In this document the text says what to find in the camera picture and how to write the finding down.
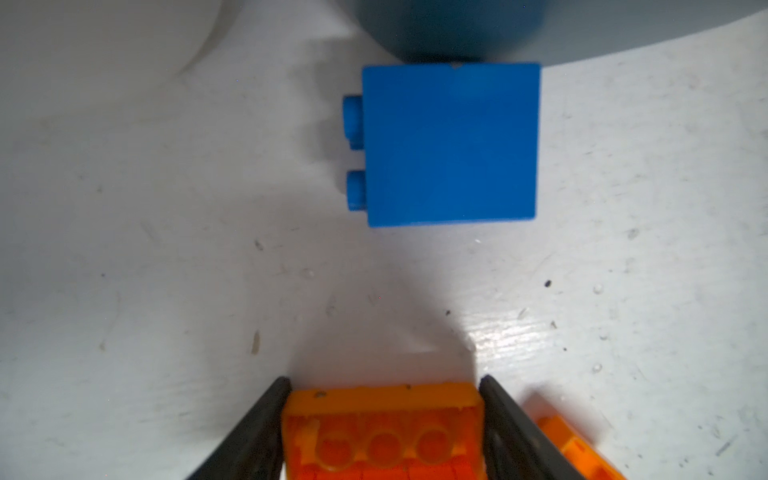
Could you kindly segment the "white plastic bin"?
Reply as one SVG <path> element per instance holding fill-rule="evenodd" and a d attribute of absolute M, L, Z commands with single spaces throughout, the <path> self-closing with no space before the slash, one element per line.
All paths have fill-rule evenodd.
<path fill-rule="evenodd" d="M 111 100 L 180 71 L 203 46 L 218 1 L 4 1 L 1 106 Z"/>

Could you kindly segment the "blue lego brick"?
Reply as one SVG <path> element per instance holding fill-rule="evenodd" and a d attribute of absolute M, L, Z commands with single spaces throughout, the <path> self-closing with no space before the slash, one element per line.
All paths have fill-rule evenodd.
<path fill-rule="evenodd" d="M 344 97 L 364 155 L 347 205 L 372 228 L 531 220 L 542 68 L 536 63 L 367 66 Z"/>

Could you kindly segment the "dark teal plastic bin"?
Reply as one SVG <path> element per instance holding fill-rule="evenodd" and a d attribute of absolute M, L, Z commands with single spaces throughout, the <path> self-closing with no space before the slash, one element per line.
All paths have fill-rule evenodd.
<path fill-rule="evenodd" d="M 764 1 L 342 1 L 405 62 L 506 61 L 544 66 L 640 48 L 719 27 Z"/>

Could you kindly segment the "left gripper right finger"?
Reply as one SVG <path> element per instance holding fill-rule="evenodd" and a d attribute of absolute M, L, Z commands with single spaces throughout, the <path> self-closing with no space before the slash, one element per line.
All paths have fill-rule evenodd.
<path fill-rule="evenodd" d="M 490 480 L 583 480 L 491 375 L 479 383 L 484 401 L 483 455 Z"/>

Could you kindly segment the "orange lego brick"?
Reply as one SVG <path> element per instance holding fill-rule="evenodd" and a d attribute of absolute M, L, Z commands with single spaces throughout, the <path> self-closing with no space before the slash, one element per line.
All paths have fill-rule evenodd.
<path fill-rule="evenodd" d="M 585 479 L 626 479 L 563 416 L 555 414 L 543 417 L 536 424 L 555 448 Z"/>
<path fill-rule="evenodd" d="M 289 479 L 484 479 L 484 402 L 471 383 L 292 392 Z"/>

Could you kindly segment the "orange lego brick tilted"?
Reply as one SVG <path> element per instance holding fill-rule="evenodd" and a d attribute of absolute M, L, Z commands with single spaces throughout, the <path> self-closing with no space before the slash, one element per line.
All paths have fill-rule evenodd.
<path fill-rule="evenodd" d="M 536 424 L 555 448 L 585 479 L 626 479 L 563 416 L 555 414 L 543 417 Z"/>

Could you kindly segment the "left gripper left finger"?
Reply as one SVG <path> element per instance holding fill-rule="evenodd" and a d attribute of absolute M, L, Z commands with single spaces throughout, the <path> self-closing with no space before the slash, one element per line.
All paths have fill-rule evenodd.
<path fill-rule="evenodd" d="M 281 413 L 291 391 L 290 380 L 278 377 L 188 479 L 279 479 L 284 463 Z"/>

